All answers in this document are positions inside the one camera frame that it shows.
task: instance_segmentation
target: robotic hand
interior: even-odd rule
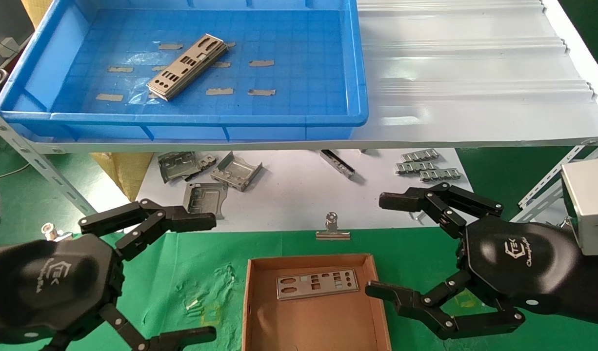
[[[366,284],[366,295],[393,302],[397,314],[421,321],[439,338],[511,333],[525,320],[516,307],[598,324],[598,256],[584,255],[571,229],[505,222],[501,204],[447,183],[383,193],[379,206],[425,211],[459,240],[459,271],[427,293],[375,280]],[[479,220],[466,225],[453,209]],[[497,312],[444,313],[440,307],[464,289]]]
[[[116,243],[100,239],[139,224]],[[213,327],[161,333],[146,340],[115,307],[129,261],[166,231],[207,231],[214,214],[188,214],[150,200],[132,202],[79,221],[82,237],[0,247],[0,344],[52,337],[42,351],[64,351],[108,322],[135,351],[180,351],[215,340]]]

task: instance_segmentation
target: metal clip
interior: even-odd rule
[[[321,157],[327,161],[332,167],[339,171],[340,174],[347,178],[352,178],[355,174],[355,169],[349,166],[346,162],[342,160],[342,158],[338,157],[334,154],[331,150],[321,150],[319,153]]]
[[[403,162],[421,162],[435,160],[440,154],[435,149],[426,149],[421,151],[414,151],[413,153],[407,153],[401,155]]]
[[[421,171],[421,182],[436,182],[438,180],[455,180],[461,178],[456,168],[434,169],[433,171]]]
[[[395,164],[395,174],[400,176],[403,174],[413,174],[433,169],[436,169],[436,167],[433,166],[433,162],[406,162]]]
[[[340,232],[338,230],[338,215],[336,213],[328,213],[325,217],[324,232],[317,232],[317,240],[350,240],[351,233]]]

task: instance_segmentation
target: metal shelf frame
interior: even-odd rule
[[[520,202],[523,210],[513,221],[524,222],[560,196],[560,182],[555,182],[536,197],[547,182],[555,179],[560,165],[569,162],[584,146],[598,146],[598,65],[558,0],[486,0],[482,4],[477,0],[359,0],[359,15],[371,117],[350,140],[40,139],[23,128],[14,129],[1,116],[0,136],[84,215],[95,210],[43,154],[575,146]],[[531,21],[529,27],[524,22],[523,29],[515,26],[524,20]],[[465,29],[459,39],[449,38],[454,34],[444,28],[428,31],[433,27],[448,28],[457,21],[473,26]],[[506,28],[502,36],[473,38],[480,28],[498,27],[498,22]],[[404,31],[412,27],[418,29]],[[536,31],[530,40],[526,32],[511,32],[527,28]],[[536,67],[545,60],[547,66]],[[415,67],[420,61],[424,67],[412,72],[417,77],[406,76],[409,72],[401,70],[401,62]],[[445,66],[440,74],[452,75],[443,80],[432,76],[440,64]],[[452,68],[458,65],[471,67],[471,77],[466,75],[468,72],[453,73]],[[488,69],[495,68],[498,73],[482,80],[492,75]],[[539,79],[545,80],[529,84],[526,76],[534,72],[540,72]],[[444,98],[450,103],[444,104]],[[513,103],[520,99],[531,103]],[[588,156],[594,157],[598,157],[598,148]]]

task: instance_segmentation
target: brown cardboard tray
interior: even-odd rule
[[[277,277],[353,268],[361,289],[277,300]],[[242,351],[391,351],[383,302],[364,294],[377,280],[373,256],[296,256],[249,260]]]

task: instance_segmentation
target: metal bracket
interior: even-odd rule
[[[461,173],[459,173],[457,168],[420,171],[421,182],[437,182],[438,180],[455,180],[459,178],[461,178]]]
[[[317,232],[317,240],[350,240],[351,233],[341,232],[338,230],[338,215],[336,213],[328,213],[325,217],[324,232]]]
[[[185,53],[152,78],[147,87],[152,93],[169,101],[227,53],[227,50],[223,40],[204,34]]]
[[[0,116],[0,137],[2,137],[15,151],[17,151],[32,167],[54,186],[65,198],[70,200],[84,215],[98,213],[91,204],[76,190],[69,181],[42,154],[38,153],[32,144],[21,137]]]
[[[420,171],[430,171],[436,169],[433,162],[405,162],[395,164],[395,174],[402,176],[404,174],[420,173]]]
[[[223,219],[221,206],[227,198],[227,184],[190,183],[184,193],[184,208],[190,214],[213,213],[217,219]]]
[[[435,160],[440,154],[435,149],[426,149],[421,151],[414,151],[413,153],[406,153],[401,155],[403,162],[421,162]]]
[[[349,166],[342,158],[338,157],[331,150],[321,150],[319,153],[321,157],[327,161],[332,167],[339,171],[340,174],[347,178],[352,178],[355,175],[355,169]]]
[[[192,151],[168,153],[158,157],[160,176],[165,183],[184,176],[187,176],[186,180],[189,181],[199,173],[212,167],[216,162],[217,158],[212,155],[206,155],[198,159],[196,153]]]
[[[591,160],[594,158],[598,158],[598,147],[594,151],[592,151],[591,154],[589,154],[587,157],[585,157],[583,159]],[[561,161],[560,161],[560,164],[557,164],[557,166],[555,166],[555,167],[558,167],[559,169],[561,169]],[[511,218],[510,222],[526,223],[526,222],[531,221],[533,218],[535,218],[537,215],[539,215],[542,211],[546,210],[550,205],[555,203],[556,200],[561,198],[561,196],[563,195],[561,185],[562,185],[561,180],[560,179],[556,180],[555,183],[553,183],[551,186],[549,186],[543,193],[538,195],[536,198],[533,198],[533,196],[540,189],[542,189],[542,187],[540,187],[537,191],[529,192],[529,193],[531,193],[531,197],[528,200],[526,200],[528,202],[528,204],[524,203],[525,207],[523,207],[522,211],[520,211],[520,213],[515,215],[515,217]]]
[[[538,182],[532,189],[531,191],[529,191],[528,194],[526,194],[519,202],[518,202],[518,206],[521,209],[524,209],[525,207],[527,207],[529,205],[529,202],[533,199],[533,197],[535,197],[535,195],[538,194],[538,192],[540,191],[540,189],[542,189],[547,182],[549,182],[553,177],[555,177],[560,171],[561,171],[561,165],[563,164],[567,164],[568,162],[570,162],[571,160],[573,160],[573,158],[575,158],[577,156],[578,153],[580,153],[580,151],[582,149],[584,149],[585,146],[575,146],[573,147],[573,149],[571,149],[571,151],[569,153],[566,154],[566,156],[564,156],[564,158],[562,158],[560,160],[560,162],[558,162],[555,167],[553,167],[553,169],[551,169],[551,171],[549,171],[549,173],[547,173],[542,180],[540,180],[540,182]]]
[[[230,151],[212,171],[210,177],[225,182],[238,191],[245,191],[261,169],[262,162],[258,166],[252,166]]]
[[[424,225],[422,223],[422,219],[427,215],[426,213],[424,213],[424,211],[418,213],[418,215],[416,213],[408,213],[408,215],[410,215],[410,218],[415,220],[416,222],[420,223],[421,225]]]
[[[287,275],[277,278],[277,300],[293,300],[359,291],[353,269]]]

